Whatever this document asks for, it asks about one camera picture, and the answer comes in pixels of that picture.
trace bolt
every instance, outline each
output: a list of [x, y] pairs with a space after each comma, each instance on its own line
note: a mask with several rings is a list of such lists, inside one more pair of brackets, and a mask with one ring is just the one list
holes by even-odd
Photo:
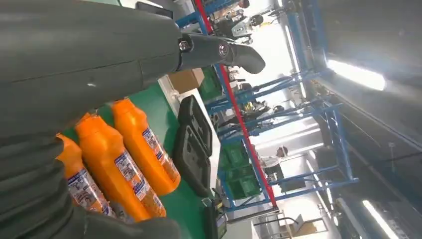
[[221, 56], [225, 56], [228, 53], [228, 47], [226, 45], [220, 44], [218, 52]]
[[187, 50], [187, 49], [189, 49], [189, 47], [190, 47], [190, 45], [189, 45], [189, 43], [187, 41], [181, 41], [179, 43], [179, 49], [181, 51]]

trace black plastic tray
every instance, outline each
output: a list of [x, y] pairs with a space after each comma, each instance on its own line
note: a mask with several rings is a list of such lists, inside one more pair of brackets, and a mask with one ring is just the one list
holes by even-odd
[[188, 96], [180, 103], [179, 117], [180, 124], [188, 124], [194, 134], [199, 139], [201, 146], [204, 148], [205, 153], [209, 156], [212, 155], [212, 131], [208, 124], [206, 116], [198, 105], [195, 96]]
[[199, 197], [209, 196], [210, 160], [189, 125], [180, 126], [177, 132], [173, 162]]

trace red pole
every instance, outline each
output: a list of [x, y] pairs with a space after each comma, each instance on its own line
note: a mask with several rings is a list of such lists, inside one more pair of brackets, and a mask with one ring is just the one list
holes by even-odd
[[[204, 23], [205, 23], [205, 26], [207, 27], [208, 32], [211, 32], [212, 31], [211, 24], [207, 19], [207, 14], [205, 13], [205, 9], [204, 9], [204, 6], [202, 5], [201, 0], [195, 0], [195, 3], [198, 7], [198, 11], [201, 14], [202, 19], [204, 20]], [[268, 197], [270, 198], [271, 204], [273, 205], [273, 207], [276, 207], [277, 204], [276, 204], [276, 200], [275, 200], [275, 197], [274, 197], [273, 189], [267, 183], [267, 179], [265, 178], [264, 173], [262, 172], [262, 169], [261, 169], [261, 166], [260, 166], [260, 163], [259, 163], [259, 160], [258, 160], [258, 156], [256, 155], [255, 149], [252, 147], [252, 144], [249, 140], [249, 133], [248, 133], [248, 130], [246, 129], [246, 127], [245, 127], [245, 123], [243, 122], [242, 116], [240, 115], [240, 110], [239, 110], [239, 107], [237, 106], [236, 98], [234, 97], [233, 91], [231, 90], [231, 87], [230, 87], [230, 81], [229, 81], [229, 78], [227, 76], [227, 72], [224, 69], [223, 65], [220, 64], [219, 67], [221, 69], [221, 73], [222, 73], [223, 78], [224, 78], [224, 84], [226, 85], [226, 88], [227, 88], [226, 93], [228, 94], [230, 101], [233, 104], [234, 112], [236, 113], [236, 117], [237, 117], [237, 120], [239, 121], [240, 128], [242, 129], [243, 135], [245, 136], [246, 147], [248, 147], [249, 152], [251, 152], [251, 154], [252, 154], [251, 155], [252, 156], [252, 163], [258, 169], [259, 177], [261, 178], [261, 181], [264, 184], [264, 188], [268, 193]]]
[[202, 5], [201, 0], [195, 0], [195, 3], [196, 3], [196, 5], [197, 5], [198, 12], [200, 13], [200, 15], [201, 15], [201, 17], [202, 17], [202, 20], [203, 20], [203, 21], [204, 21], [204, 23], [205, 23], [205, 27], [207, 27], [207, 31], [208, 31], [208, 32], [212, 32], [211, 23], [210, 23], [210, 21], [208, 21], [207, 14], [205, 13], [205, 9], [204, 9], [204, 6]]
[[259, 177], [261, 178], [261, 180], [264, 184], [264, 187], [265, 187], [265, 189], [268, 193], [268, 197], [270, 198], [271, 203], [273, 204], [273, 207], [276, 207], [277, 204], [276, 204], [276, 200], [274, 198], [273, 189], [267, 183], [267, 179], [265, 178], [264, 173], [262, 172], [262, 169], [261, 169], [261, 166], [260, 166], [260, 163], [259, 163], [259, 160], [258, 160], [258, 156], [256, 155], [255, 149], [252, 147], [252, 144], [249, 140], [249, 133], [248, 133], [248, 130], [246, 129], [246, 127], [245, 127], [245, 123], [243, 122], [242, 116], [240, 115], [239, 107], [237, 106], [236, 99], [234, 98], [233, 91], [231, 90], [231, 87], [230, 87], [230, 82], [229, 82], [229, 79], [228, 79], [228, 76], [227, 76], [227, 72], [225, 71], [223, 65], [220, 64], [219, 66], [220, 66], [222, 75], [224, 77], [224, 83], [225, 83], [226, 88], [227, 88], [226, 93], [230, 97], [230, 101], [233, 104], [234, 112], [236, 113], [236, 117], [237, 117], [237, 120], [239, 121], [240, 128], [242, 129], [243, 135], [245, 136], [246, 147], [248, 147], [249, 151], [252, 154], [252, 163], [255, 164], [255, 167], [259, 169], [258, 170]]

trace green bin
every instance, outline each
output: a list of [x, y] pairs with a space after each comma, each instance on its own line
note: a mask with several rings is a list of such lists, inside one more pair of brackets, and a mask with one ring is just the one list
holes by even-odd
[[226, 183], [235, 200], [256, 196], [260, 193], [259, 183], [255, 175]]
[[239, 168], [249, 165], [249, 156], [243, 141], [225, 145], [223, 147], [232, 168]]
[[225, 180], [228, 182], [249, 176], [255, 176], [255, 171], [253, 170], [252, 164], [226, 171]]
[[221, 84], [212, 67], [203, 67], [204, 80], [200, 85], [198, 91], [202, 100], [209, 101], [222, 95]]
[[230, 161], [229, 161], [229, 159], [228, 159], [224, 150], [220, 151], [220, 159], [218, 161], [218, 168], [223, 170], [223, 171], [231, 169]]

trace black device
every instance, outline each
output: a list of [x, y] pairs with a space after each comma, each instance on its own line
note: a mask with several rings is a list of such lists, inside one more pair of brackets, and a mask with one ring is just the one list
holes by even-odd
[[165, 8], [161, 8], [161, 7], [157, 7], [151, 4], [147, 4], [144, 2], [137, 2], [136, 3], [136, 9], [140, 10], [140, 11], [146, 11], [149, 13], [153, 13], [153, 14], [158, 14], [161, 16], [166, 16], [169, 17], [171, 19], [173, 19], [173, 11], [165, 9]]
[[227, 232], [227, 217], [225, 212], [219, 212], [215, 202], [204, 208], [204, 224], [208, 239], [221, 239]]
[[205, 154], [210, 157], [212, 155], [212, 131], [195, 96], [188, 96], [182, 100], [178, 121], [180, 125], [190, 126]]
[[177, 131], [173, 162], [182, 178], [199, 197], [209, 196], [210, 160], [201, 146], [201, 141], [187, 124], [181, 125]]
[[73, 206], [55, 135], [169, 72], [212, 63], [260, 72], [259, 54], [182, 35], [168, 17], [96, 2], [2, 0], [0, 15], [1, 237], [180, 238], [170, 219], [126, 225]]

